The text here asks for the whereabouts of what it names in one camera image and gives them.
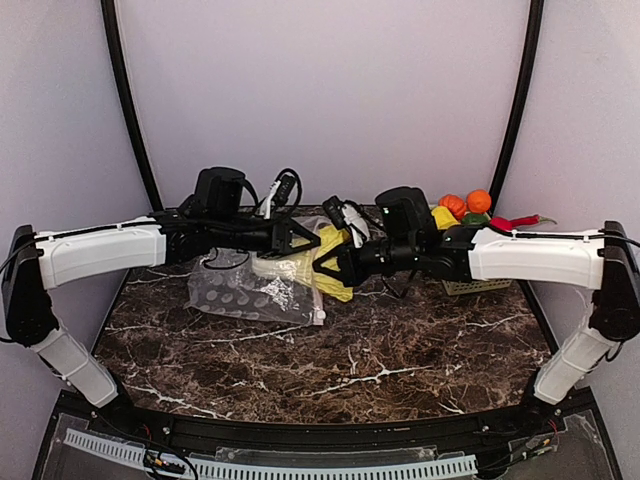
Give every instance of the white backdrop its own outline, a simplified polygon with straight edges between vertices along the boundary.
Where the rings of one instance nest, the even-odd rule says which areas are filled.
[[[304,203],[400,184],[488,188],[528,0],[121,0],[140,122],[166,205],[201,168],[263,194],[283,166]]]

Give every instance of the basket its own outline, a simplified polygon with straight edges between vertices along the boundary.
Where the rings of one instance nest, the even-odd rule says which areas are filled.
[[[474,280],[470,283],[442,281],[447,295],[464,295],[465,293],[487,292],[489,290],[499,290],[511,286],[513,280]]]

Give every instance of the yellow cloth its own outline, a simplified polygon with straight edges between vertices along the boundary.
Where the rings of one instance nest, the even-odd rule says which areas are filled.
[[[436,207],[431,210],[431,215],[436,219],[438,230],[446,230],[454,225],[460,225],[460,222],[456,220],[447,207]]]
[[[307,250],[277,260],[253,257],[251,261],[253,272],[261,277],[282,277],[295,280],[307,287],[315,286],[322,293],[331,295],[342,302],[348,302],[353,298],[353,288],[347,288],[334,278],[314,272],[313,259],[321,257],[335,246],[348,241],[349,234],[345,230],[337,230],[333,225],[328,225],[319,229],[317,235],[320,237],[321,243],[315,252]],[[294,240],[293,246],[303,242],[305,240]],[[338,270],[338,262],[335,258],[327,260],[323,265],[326,268]]]

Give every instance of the white wall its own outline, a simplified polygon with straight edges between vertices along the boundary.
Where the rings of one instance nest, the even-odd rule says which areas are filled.
[[[547,2],[520,137],[498,213],[559,229],[621,221],[640,238],[640,4]],[[536,285],[559,339],[583,310],[572,288]],[[625,478],[640,478],[640,341],[590,375]]]
[[[21,224],[61,230],[148,211],[101,22],[98,0],[0,2],[1,258]],[[85,344],[121,277],[53,292],[56,313]],[[24,480],[61,382],[19,346],[0,345],[0,365],[0,478]]]
[[[528,0],[121,1],[134,96],[166,203],[229,165],[305,203],[488,188]]]

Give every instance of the brown marble tabletop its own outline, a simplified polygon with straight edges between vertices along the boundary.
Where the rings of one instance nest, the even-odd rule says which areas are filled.
[[[518,403],[550,356],[516,282],[450,297],[418,276],[398,300],[372,278],[351,302],[325,295],[325,325],[301,327],[185,307],[193,266],[132,270],[96,347],[140,407],[303,424],[450,416]]]

